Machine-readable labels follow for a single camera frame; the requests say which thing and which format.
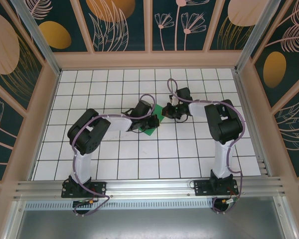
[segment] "green block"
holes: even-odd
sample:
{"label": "green block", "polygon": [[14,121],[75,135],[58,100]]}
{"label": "green block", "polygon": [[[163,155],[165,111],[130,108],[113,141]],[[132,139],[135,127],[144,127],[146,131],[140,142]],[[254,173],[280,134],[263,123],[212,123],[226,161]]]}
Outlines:
{"label": "green block", "polygon": [[[164,116],[161,115],[161,110],[163,109],[162,106],[160,105],[155,105],[155,109],[152,113],[152,115],[157,115],[157,118],[159,119],[159,122],[161,122],[164,118]],[[151,128],[151,129],[147,129],[145,130],[143,133],[146,133],[148,136],[151,136],[151,134],[155,131],[156,128]]]}

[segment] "gray surface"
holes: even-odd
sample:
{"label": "gray surface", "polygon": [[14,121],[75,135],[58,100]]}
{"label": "gray surface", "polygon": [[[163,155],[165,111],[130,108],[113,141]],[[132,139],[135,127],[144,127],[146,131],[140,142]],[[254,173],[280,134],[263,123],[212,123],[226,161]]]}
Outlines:
{"label": "gray surface", "polygon": [[18,239],[283,239],[272,198],[243,198],[227,215],[211,209],[27,211]]}

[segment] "metal extrusion bar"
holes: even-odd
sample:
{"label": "metal extrusion bar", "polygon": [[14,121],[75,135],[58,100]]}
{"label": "metal extrusion bar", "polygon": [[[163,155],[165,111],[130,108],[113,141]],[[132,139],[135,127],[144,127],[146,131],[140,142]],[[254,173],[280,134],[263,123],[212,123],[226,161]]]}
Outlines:
{"label": "metal extrusion bar", "polygon": [[241,80],[241,76],[238,73],[233,72],[234,81],[236,84],[237,92],[239,95],[239,98],[242,102],[242,107],[245,112],[246,122],[249,122],[248,129],[250,131],[250,136],[253,142],[253,146],[255,147],[255,151],[257,153],[257,160],[263,161],[265,164],[265,169],[261,169],[262,174],[268,174],[269,176],[272,175],[272,170],[270,168],[270,165],[268,163],[268,158],[265,153],[264,145],[261,141],[260,133],[257,129],[257,123],[255,120],[255,117],[253,115],[253,112],[251,110],[251,105],[248,100],[248,97],[246,96],[246,90],[245,86],[243,84],[243,81]]}
{"label": "metal extrusion bar", "polygon": [[[239,186],[240,179],[238,177],[235,179]],[[106,181],[106,194],[116,200],[197,198],[194,189],[191,188],[191,181],[191,179],[109,180]],[[65,199],[61,198],[61,190],[62,181],[23,181],[18,183],[13,197],[16,201],[64,201]],[[244,177],[243,179],[242,197],[283,196],[284,194],[279,177]]]}
{"label": "metal extrusion bar", "polygon": [[264,11],[259,16],[258,22],[255,25],[252,33],[250,34],[246,45],[237,61],[236,69],[239,73],[247,63],[249,57],[251,56],[253,50],[257,46],[259,40],[261,39],[262,35],[264,34],[269,22],[271,21],[273,15],[275,14],[280,0],[270,0],[267,2]]}
{"label": "metal extrusion bar", "polygon": [[37,43],[42,54],[45,56],[47,62],[50,64],[52,70],[54,71],[54,73],[56,75],[59,75],[60,74],[60,66],[58,65],[51,48],[49,47],[45,38],[43,37],[34,18],[31,16],[30,11],[25,4],[25,1],[20,1],[20,0],[10,0],[10,1],[13,4],[16,12],[21,17],[27,30],[31,33],[31,36]]}

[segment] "grid tile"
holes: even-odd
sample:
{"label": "grid tile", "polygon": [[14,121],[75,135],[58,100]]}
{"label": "grid tile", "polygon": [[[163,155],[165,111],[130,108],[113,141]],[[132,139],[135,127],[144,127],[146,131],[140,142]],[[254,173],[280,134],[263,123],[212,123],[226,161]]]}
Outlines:
{"label": "grid tile", "polygon": [[63,82],[75,82],[78,71],[62,71],[60,83]]}
{"label": "grid tile", "polygon": [[154,81],[155,70],[154,69],[142,69],[140,70],[140,81]]}
{"label": "grid tile", "polygon": [[159,159],[160,178],[179,178],[179,163],[177,158]]}
{"label": "grid tile", "polygon": [[108,70],[96,70],[93,71],[92,82],[101,82],[108,80]]}
{"label": "grid tile", "polygon": [[108,81],[123,81],[124,70],[109,70]]}
{"label": "grid tile", "polygon": [[93,71],[78,71],[76,82],[90,82],[92,80]]}
{"label": "grid tile", "polygon": [[124,70],[124,81],[139,81],[139,70]]}
{"label": "grid tile", "polygon": [[232,80],[233,74],[231,69],[217,69],[218,78],[220,80]]}
{"label": "grid tile", "polygon": [[170,78],[170,69],[155,69],[155,79],[157,81],[167,81]]}
{"label": "grid tile", "polygon": [[99,160],[97,180],[117,179],[118,160]]}
{"label": "grid tile", "polygon": [[198,158],[180,158],[180,177],[181,178],[199,178],[199,160]]}
{"label": "grid tile", "polygon": [[216,69],[201,69],[204,80],[218,80]]}
{"label": "grid tile", "polygon": [[157,159],[140,159],[139,160],[139,178],[140,179],[159,178],[158,160]]}
{"label": "grid tile", "polygon": [[186,81],[186,70],[185,69],[171,69],[171,77],[176,81]]}
{"label": "grid tile", "polygon": [[60,83],[56,92],[57,96],[72,95],[74,89],[74,83]]}
{"label": "grid tile", "polygon": [[[179,89],[189,87],[195,100],[230,99],[243,113],[229,73],[228,69],[63,71],[32,178],[68,177],[73,151],[67,132],[87,108],[120,114],[135,107],[143,93],[154,94],[156,103],[165,107],[170,94],[166,81],[171,77],[178,80]],[[151,103],[149,97],[143,99]],[[260,175],[248,129],[233,155],[233,170],[241,166],[244,176]],[[164,118],[150,136],[107,132],[92,154],[91,176],[98,180],[209,177],[214,156],[215,142],[206,118],[189,117],[184,123]]]}
{"label": "grid tile", "polygon": [[137,159],[119,160],[118,179],[137,179],[138,170]]}
{"label": "grid tile", "polygon": [[202,80],[200,69],[186,69],[186,75],[188,80]]}

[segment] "black grid line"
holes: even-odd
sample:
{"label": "black grid line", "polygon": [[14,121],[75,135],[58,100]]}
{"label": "black grid line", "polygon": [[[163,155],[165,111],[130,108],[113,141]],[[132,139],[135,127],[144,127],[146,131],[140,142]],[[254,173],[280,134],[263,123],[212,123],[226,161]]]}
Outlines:
{"label": "black grid line", "polygon": [[[121,97],[121,109],[123,106],[123,90],[124,90],[124,73],[125,70],[123,70],[123,78],[122,78],[122,97]],[[118,150],[118,171],[117,171],[117,175],[116,175],[116,179],[119,178],[119,163],[120,163],[120,145],[121,145],[121,131],[119,132],[119,150]]]}
{"label": "black grid line", "polygon": [[[195,122],[194,122],[194,120],[193,120],[192,123],[193,123],[193,128],[194,128],[194,135],[195,135],[195,143],[196,143],[196,149],[197,149],[197,156],[199,156],[199,155],[198,155],[198,145],[197,145],[197,138],[196,138],[196,131],[195,131]],[[200,168],[200,161],[199,161],[199,158],[198,158],[198,166],[199,166],[199,174],[200,174],[200,177],[201,177],[202,175],[201,175],[201,168]]]}
{"label": "black grid line", "polygon": [[[105,87],[105,97],[104,97],[104,109],[105,109],[105,102],[106,102],[106,90],[107,90],[107,88],[108,88],[108,80],[109,80],[109,70],[108,70],[108,76],[107,76],[107,80],[106,80],[106,87]],[[98,159],[100,160],[100,152],[101,152],[101,144],[102,143],[100,143],[100,145],[99,145],[99,155],[98,155]],[[96,168],[96,176],[95,176],[95,178],[97,179],[98,178],[98,170],[99,170],[99,164],[100,164],[100,162],[98,162],[98,166],[97,166],[97,168]]]}
{"label": "black grid line", "polygon": [[179,149],[178,149],[178,138],[177,138],[177,127],[176,127],[176,123],[175,124],[175,134],[176,134],[176,146],[177,146],[177,157],[178,157],[178,169],[179,169],[179,177],[181,177],[180,175],[180,163],[179,163]]}
{"label": "black grid line", "polygon": [[[141,87],[141,71],[139,69],[139,98],[141,97],[140,96],[140,87]],[[139,178],[140,178],[140,134],[138,133],[138,179]]]}
{"label": "black grid line", "polygon": [[[195,157],[160,157],[160,159],[177,159],[177,158],[213,158],[214,156],[195,156]],[[233,156],[235,157],[256,157],[255,155],[244,155],[244,156]],[[136,160],[137,158],[121,158],[120,160]],[[140,160],[143,159],[150,159],[150,160],[157,160],[157,158],[140,158]],[[71,161],[72,159],[60,159],[60,161]],[[107,160],[118,160],[117,158],[106,158],[106,159],[92,159],[94,161],[107,161]],[[42,161],[57,161],[56,159],[50,159],[50,160],[42,160]]]}
{"label": "black grid line", "polygon": [[[156,70],[154,70],[154,79],[155,79],[155,101],[157,102],[157,87],[156,87]],[[160,173],[159,173],[159,145],[158,145],[158,128],[156,129],[156,134],[157,134],[157,162],[158,162],[158,178],[160,178]]]}
{"label": "black grid line", "polygon": [[[66,122],[67,122],[68,119],[69,119],[69,114],[70,114],[70,111],[68,112],[68,116],[67,116]],[[64,138],[65,129],[66,129],[66,127],[64,128],[64,132],[63,132],[62,139]],[[54,180],[55,180],[56,172],[57,172],[57,170],[58,170],[58,166],[59,166],[59,161],[60,161],[60,156],[61,156],[62,146],[63,146],[63,143],[61,143],[61,148],[60,148],[60,152],[59,152],[58,162],[57,162],[57,164],[56,164],[56,169],[55,169],[55,174],[54,174]]]}

